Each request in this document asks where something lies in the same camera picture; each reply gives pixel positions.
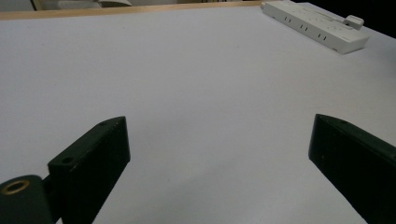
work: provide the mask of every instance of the table surface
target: table surface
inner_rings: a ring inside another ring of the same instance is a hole
[[[362,31],[341,55],[258,6],[0,21],[0,181],[126,116],[94,223],[364,223],[307,156],[317,113],[396,145],[396,40]]]

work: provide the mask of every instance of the black bracket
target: black bracket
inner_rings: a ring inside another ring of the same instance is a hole
[[[92,223],[130,160],[125,117],[105,120],[52,159],[49,176],[0,185],[0,223]]]
[[[396,147],[349,122],[316,115],[309,159],[369,224],[396,223]]]

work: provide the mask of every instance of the white power strip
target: white power strip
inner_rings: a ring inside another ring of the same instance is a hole
[[[339,21],[291,1],[262,2],[262,12],[342,54],[364,48],[369,39],[359,31],[363,20],[354,16]]]

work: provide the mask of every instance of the white surface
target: white surface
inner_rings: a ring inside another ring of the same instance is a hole
[[[327,13],[315,11],[312,7],[304,7],[292,1],[265,3],[262,12],[342,54],[364,48],[369,39],[367,34],[352,26],[344,25],[343,21]]]
[[[364,223],[308,159],[316,113],[396,145],[396,40],[340,55],[260,7],[0,21],[0,181],[125,115],[94,223]]]

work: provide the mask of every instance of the wooden table edge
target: wooden table edge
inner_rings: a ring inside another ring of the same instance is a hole
[[[216,2],[216,3],[193,3],[193,4],[143,6],[143,7],[108,7],[108,8],[69,9],[69,10],[1,12],[0,21],[115,15],[115,14],[127,14],[127,13],[139,13],[139,12],[156,12],[156,11],[168,11],[168,10],[208,8],[208,7],[255,7],[255,6],[259,6],[261,3],[262,1]]]

